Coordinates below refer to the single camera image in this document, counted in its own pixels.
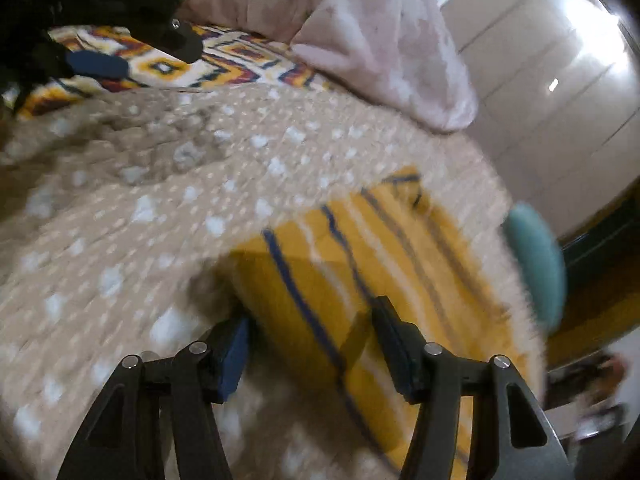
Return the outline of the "yellow striped knit sweater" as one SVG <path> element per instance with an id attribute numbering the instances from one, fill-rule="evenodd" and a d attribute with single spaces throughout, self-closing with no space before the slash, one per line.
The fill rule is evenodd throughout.
<path id="1" fill-rule="evenodd" d="M 503 353 L 529 385 L 540 383 L 541 357 L 518 339 L 413 166 L 262 230 L 232 249 L 224 270 L 288 369 L 307 388 L 336 391 L 390 466 L 404 461 L 418 410 L 396 391 L 375 338 L 378 298 L 451 353 L 479 361 Z"/>

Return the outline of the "beige dotted quilted bedspread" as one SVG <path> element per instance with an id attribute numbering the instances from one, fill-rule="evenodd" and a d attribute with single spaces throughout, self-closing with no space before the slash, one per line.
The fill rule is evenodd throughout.
<path id="1" fill-rule="evenodd" d="M 302 84 L 151 82 L 13 125 L 1 152 L 1 452 L 52 479 L 128 353 L 172 356 L 240 298 L 233 248 L 407 166 L 469 244 L 542 361 L 500 226 L 512 202 L 463 133 Z M 239 390 L 214 409 L 239 479 L 390 479 L 331 389 L 305 387 L 258 330 Z"/>

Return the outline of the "teal pillow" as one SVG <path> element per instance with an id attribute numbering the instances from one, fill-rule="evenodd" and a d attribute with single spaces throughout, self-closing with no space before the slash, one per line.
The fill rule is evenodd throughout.
<path id="1" fill-rule="evenodd" d="M 548 223 L 529 203 L 517 202 L 502 224 L 529 292 L 536 320 L 547 334 L 562 321 L 567 274 L 562 249 Z"/>

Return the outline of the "pink floral duvet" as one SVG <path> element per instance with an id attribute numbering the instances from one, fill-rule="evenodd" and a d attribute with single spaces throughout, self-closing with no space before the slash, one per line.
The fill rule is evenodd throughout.
<path id="1" fill-rule="evenodd" d="M 186 0 L 199 23 L 258 32 L 353 92 L 440 132 L 477 98 L 436 0 Z"/>

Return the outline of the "beige wardrobe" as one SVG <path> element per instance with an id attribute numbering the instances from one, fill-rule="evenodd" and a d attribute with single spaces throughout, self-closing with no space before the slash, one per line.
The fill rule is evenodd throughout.
<path id="1" fill-rule="evenodd" d="M 480 111 L 469 133 L 510 193 L 567 236 L 639 174 L 639 60 L 597 0 L 449 0 Z"/>

